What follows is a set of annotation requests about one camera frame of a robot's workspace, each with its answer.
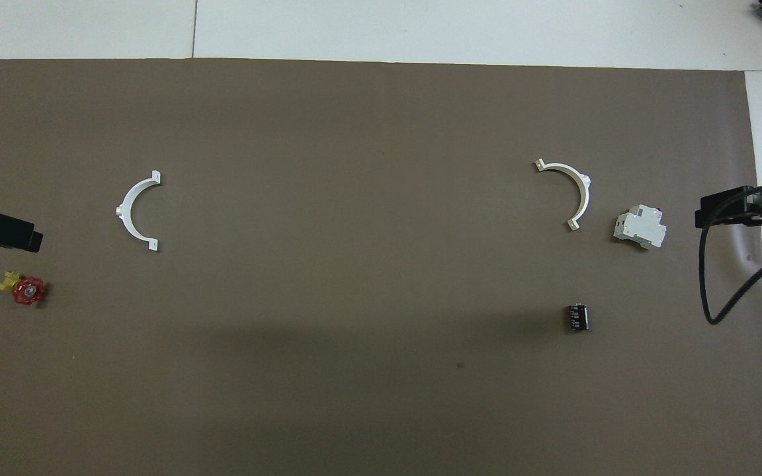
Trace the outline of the white half-ring pipe clamp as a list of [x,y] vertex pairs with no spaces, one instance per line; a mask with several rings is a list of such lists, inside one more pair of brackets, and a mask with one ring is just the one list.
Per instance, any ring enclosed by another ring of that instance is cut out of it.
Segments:
[[539,173],[556,172],[566,175],[570,180],[574,181],[578,190],[579,202],[575,213],[566,220],[566,225],[571,231],[576,231],[581,228],[580,220],[589,210],[590,203],[590,187],[591,179],[589,176],[578,171],[574,166],[566,165],[565,163],[551,162],[548,163],[543,159],[536,159],[533,165]]
[[147,189],[160,186],[161,184],[161,172],[152,171],[151,175],[144,180],[140,180],[133,184],[127,193],[125,193],[123,201],[115,208],[116,217],[123,223],[124,229],[136,240],[145,242],[150,252],[159,251],[159,241],[156,238],[145,236],[140,233],[140,230],[136,228],[133,220],[133,208],[136,204],[136,200]]

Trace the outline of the white circuit breaker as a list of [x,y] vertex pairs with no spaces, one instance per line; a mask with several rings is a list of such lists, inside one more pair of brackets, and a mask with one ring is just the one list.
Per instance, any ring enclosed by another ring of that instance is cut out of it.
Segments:
[[646,250],[660,248],[667,232],[662,217],[659,208],[635,205],[617,217],[613,236],[617,240],[635,242]]

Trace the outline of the brown table mat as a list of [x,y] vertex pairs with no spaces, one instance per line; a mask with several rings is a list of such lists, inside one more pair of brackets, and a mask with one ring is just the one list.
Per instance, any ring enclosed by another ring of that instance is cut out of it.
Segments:
[[0,60],[0,476],[762,476],[695,228],[756,183],[739,72]]

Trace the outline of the red-handled brass valve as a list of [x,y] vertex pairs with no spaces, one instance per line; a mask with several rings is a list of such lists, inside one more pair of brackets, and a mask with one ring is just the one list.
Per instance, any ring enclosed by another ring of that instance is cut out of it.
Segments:
[[40,278],[18,272],[5,272],[0,282],[0,290],[12,296],[21,305],[39,302],[46,294],[46,283]]

